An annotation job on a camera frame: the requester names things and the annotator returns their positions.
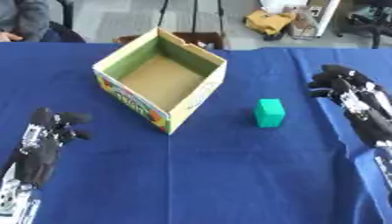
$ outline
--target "open box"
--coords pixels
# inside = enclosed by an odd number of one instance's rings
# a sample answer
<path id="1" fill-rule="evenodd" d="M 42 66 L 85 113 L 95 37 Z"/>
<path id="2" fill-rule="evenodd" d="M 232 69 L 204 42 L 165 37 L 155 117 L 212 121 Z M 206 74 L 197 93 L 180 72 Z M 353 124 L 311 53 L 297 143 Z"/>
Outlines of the open box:
<path id="1" fill-rule="evenodd" d="M 227 62 L 160 28 L 94 65 L 101 87 L 171 134 L 223 82 Z"/>

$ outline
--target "black chair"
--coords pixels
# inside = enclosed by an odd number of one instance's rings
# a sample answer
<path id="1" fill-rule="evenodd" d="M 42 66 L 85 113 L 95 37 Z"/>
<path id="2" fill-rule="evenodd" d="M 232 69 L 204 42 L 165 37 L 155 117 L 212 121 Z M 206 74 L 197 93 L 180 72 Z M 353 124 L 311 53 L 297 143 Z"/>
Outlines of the black chair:
<path id="1" fill-rule="evenodd" d="M 74 2 L 70 0 L 57 0 L 63 9 L 63 24 L 51 21 L 50 27 L 59 34 L 61 42 L 86 43 L 86 41 L 73 31 L 74 28 Z"/>
<path id="2" fill-rule="evenodd" d="M 339 28 L 338 37 L 342 37 L 345 32 L 370 34 L 373 38 L 372 48 L 379 48 L 381 35 L 392 37 L 392 23 L 389 21 L 389 14 L 384 10 L 386 7 L 392 7 L 392 0 L 354 0 L 354 3 L 371 6 L 374 18 L 353 14 L 346 18 L 347 23 Z"/>

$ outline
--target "floor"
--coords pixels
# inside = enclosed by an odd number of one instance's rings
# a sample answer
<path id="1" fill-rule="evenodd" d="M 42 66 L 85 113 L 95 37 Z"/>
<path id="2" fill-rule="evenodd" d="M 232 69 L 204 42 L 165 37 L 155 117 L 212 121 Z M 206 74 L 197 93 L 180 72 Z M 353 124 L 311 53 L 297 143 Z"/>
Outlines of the floor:
<path id="1" fill-rule="evenodd" d="M 137 35 L 157 26 L 159 10 L 164 0 L 74 0 L 74 29 L 88 42 L 111 42 L 122 35 Z M 217 1 L 199 0 L 198 31 L 219 30 Z M 60 6 L 50 1 L 52 18 L 61 20 Z M 260 7 L 258 0 L 222 0 L 225 10 L 224 25 L 227 38 L 225 47 L 249 50 L 266 46 L 321 46 L 321 47 L 370 47 L 370 39 L 347 34 L 337 38 L 333 25 L 322 38 L 295 40 L 288 36 L 279 41 L 266 42 L 262 36 L 242 24 L 242 18 Z M 191 29 L 193 0 L 171 0 L 163 27 L 171 32 Z M 382 46 L 392 46 L 392 39 L 382 40 Z"/>

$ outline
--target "hand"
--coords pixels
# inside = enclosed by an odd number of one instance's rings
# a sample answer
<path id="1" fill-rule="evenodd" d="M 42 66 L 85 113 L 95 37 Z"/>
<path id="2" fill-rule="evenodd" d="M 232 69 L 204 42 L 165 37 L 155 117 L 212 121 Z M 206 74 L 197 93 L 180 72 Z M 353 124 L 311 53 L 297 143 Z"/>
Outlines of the hand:
<path id="1" fill-rule="evenodd" d="M 360 140 L 369 147 L 392 141 L 391 100 L 366 75 L 348 67 L 324 65 L 312 77 L 311 97 L 329 98 L 345 112 Z"/>
<path id="2" fill-rule="evenodd" d="M 40 188 L 52 176 L 60 148 L 75 138 L 89 139 L 88 133 L 71 127 L 89 119 L 87 115 L 54 114 L 48 108 L 39 108 L 16 148 L 16 179 Z"/>
<path id="3" fill-rule="evenodd" d="M 0 31 L 0 42 L 20 41 L 22 37 L 6 31 Z"/>

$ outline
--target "green block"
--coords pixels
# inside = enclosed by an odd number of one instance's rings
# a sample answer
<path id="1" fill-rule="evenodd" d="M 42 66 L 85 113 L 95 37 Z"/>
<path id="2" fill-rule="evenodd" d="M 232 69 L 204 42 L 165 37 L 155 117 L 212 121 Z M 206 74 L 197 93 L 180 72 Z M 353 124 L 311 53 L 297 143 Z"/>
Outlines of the green block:
<path id="1" fill-rule="evenodd" d="M 279 99 L 261 99 L 255 108 L 255 119 L 260 128 L 278 127 L 286 113 Z"/>

